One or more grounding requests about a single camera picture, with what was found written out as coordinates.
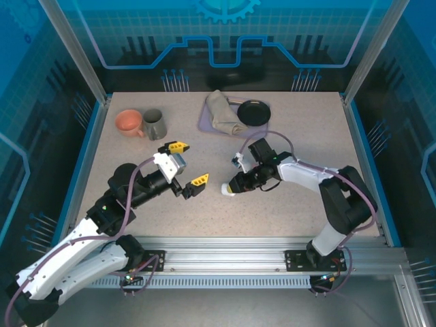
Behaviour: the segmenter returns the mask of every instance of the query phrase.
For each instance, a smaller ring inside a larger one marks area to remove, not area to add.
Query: glass panel
[[[60,4],[108,92],[344,91],[390,0]]]
[[[95,98],[39,3],[2,4],[0,242],[16,271],[50,246]]]
[[[436,253],[435,12],[434,1],[409,3],[356,96],[411,262]]]

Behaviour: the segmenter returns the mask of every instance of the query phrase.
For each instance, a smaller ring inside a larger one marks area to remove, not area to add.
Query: orange mug
[[[142,115],[137,110],[127,109],[117,114],[115,126],[121,134],[128,138],[144,137]]]

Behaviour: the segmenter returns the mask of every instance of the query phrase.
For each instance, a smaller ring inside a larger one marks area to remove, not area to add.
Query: beige cloth
[[[212,127],[229,135],[238,135],[248,127],[239,121],[238,116],[229,106],[227,98],[220,90],[213,91],[206,103],[211,112]]]

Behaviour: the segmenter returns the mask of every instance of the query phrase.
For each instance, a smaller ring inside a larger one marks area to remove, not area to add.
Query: metal frame
[[[384,201],[382,201],[381,195],[378,192],[375,178],[371,171],[371,165],[369,164],[369,159],[364,149],[364,144],[363,144],[364,140],[362,139],[362,136],[359,133],[358,124],[356,121],[356,117],[354,116],[354,113],[352,111],[352,106],[351,104],[343,103],[343,109],[344,109],[345,117],[348,122],[350,134],[352,135],[354,147],[356,149],[356,154],[360,164],[360,169],[362,170],[363,178],[367,183],[369,190],[374,195],[376,202],[382,204],[384,203]],[[394,246],[395,242],[392,238],[392,232],[388,227],[388,222],[386,220],[386,213],[383,206],[379,206],[377,215],[379,218],[379,222],[381,224],[379,226],[380,234],[386,237],[386,242],[388,243],[388,245]]]
[[[345,90],[344,97],[346,105],[349,105],[356,96],[357,91],[374,65],[379,53],[386,45],[390,34],[394,30],[401,15],[403,15],[404,9],[407,7],[408,3],[409,0],[392,0],[392,4],[386,12],[386,15]]]
[[[136,238],[145,249],[166,251],[165,268],[159,275],[323,274],[286,271],[284,251],[306,249],[310,237]],[[353,275],[401,274],[400,265],[407,264],[404,249],[387,247],[381,236],[357,236],[348,245],[353,255]]]
[[[65,223],[62,226],[57,226],[57,230],[61,228],[61,231],[58,233],[56,230],[55,234],[59,235],[59,239],[53,240],[56,243],[63,239],[69,233],[69,231],[73,230],[76,226],[76,219],[80,210],[80,204],[82,203],[84,191],[88,182],[88,177],[91,173],[91,166],[93,165],[95,152],[97,151],[98,142],[103,131],[103,125],[104,121],[106,120],[109,105],[110,97],[106,100],[106,104],[100,103],[99,105],[97,116],[95,117],[95,122],[93,124],[93,129],[89,137],[89,143],[84,153],[82,166],[80,167],[76,185],[74,187],[71,201],[65,215]]]
[[[61,235],[65,236],[68,225],[73,223],[78,214],[97,143],[106,118],[108,102],[106,102],[106,92],[59,4],[55,0],[39,1],[95,98],[102,104],[84,156],[78,182],[73,192],[66,224],[62,226]],[[369,187],[378,202],[380,202],[380,197],[375,187],[368,158],[364,152],[362,138],[359,136],[350,105],[408,3],[409,0],[393,0],[345,91],[345,115],[352,131],[365,180],[369,183]],[[389,244],[392,244],[392,235],[390,235],[386,216],[382,209],[379,216],[386,239]],[[357,236],[349,242],[349,248],[354,259],[352,274],[393,275],[408,324],[410,326],[430,326],[430,320],[420,299],[404,250],[402,248],[387,247],[386,239],[384,236],[375,238]],[[254,276],[256,278],[262,276],[263,279],[277,280],[277,277],[292,278],[292,276],[304,277],[312,275],[315,272],[286,272],[284,257],[285,250],[305,249],[309,240],[310,238],[304,237],[139,238],[139,241],[146,249],[164,249],[167,251],[165,270],[158,274],[159,285],[161,285],[160,283],[166,283],[166,279],[173,279],[174,277],[186,278],[193,276],[204,279],[213,276]]]
[[[95,98],[99,103],[105,104],[106,92],[61,7],[56,0],[39,0],[39,2]]]
[[[405,273],[405,271],[409,271],[409,265],[401,265],[401,270],[403,273],[395,275],[394,278],[407,323],[409,326],[434,326],[424,308],[414,276],[410,273]]]

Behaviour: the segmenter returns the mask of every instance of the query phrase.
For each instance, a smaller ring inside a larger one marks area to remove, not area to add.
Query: white object
[[[129,258],[120,245],[110,245],[99,255],[77,265],[62,278],[56,290],[61,290],[58,304],[62,305],[68,298],[88,286],[93,281],[125,267]]]
[[[345,237],[347,236],[339,233],[327,223],[318,236],[312,240],[312,245],[320,255],[325,257],[332,253]]]
[[[327,178],[332,178],[333,175],[326,172],[319,172],[299,164],[299,159],[296,161],[292,157],[284,159],[278,166],[280,178],[285,182],[299,184],[320,193],[320,183]],[[326,168],[337,172],[336,168]]]
[[[58,249],[61,245],[68,243],[70,240],[85,236],[105,236],[98,234],[98,227],[91,219],[82,219],[82,221],[68,234],[56,247],[50,250],[44,257],[34,264],[20,271],[17,275],[17,284],[22,285],[27,277],[35,270],[42,260],[47,258],[50,253]],[[62,277],[80,261],[82,261],[90,252],[104,244],[106,240],[84,240],[68,246],[52,257],[36,274],[34,279],[27,284],[23,293],[30,293],[31,300],[42,300],[47,297],[62,279]]]
[[[172,179],[181,173],[181,170],[184,168],[183,164],[186,163],[181,159],[180,155],[167,155],[166,153],[155,153],[153,156],[155,159],[153,162],[158,165],[159,170],[165,176],[168,184],[171,183]]]
[[[235,193],[229,193],[229,191],[227,190],[228,186],[228,183],[224,183],[221,185],[221,194],[223,194],[224,196],[235,196]]]
[[[237,159],[237,162],[239,164],[238,168],[242,168],[243,172],[249,172],[251,169],[253,169],[253,163],[250,162],[248,159],[244,158],[244,155],[242,153],[237,152],[234,156]]]

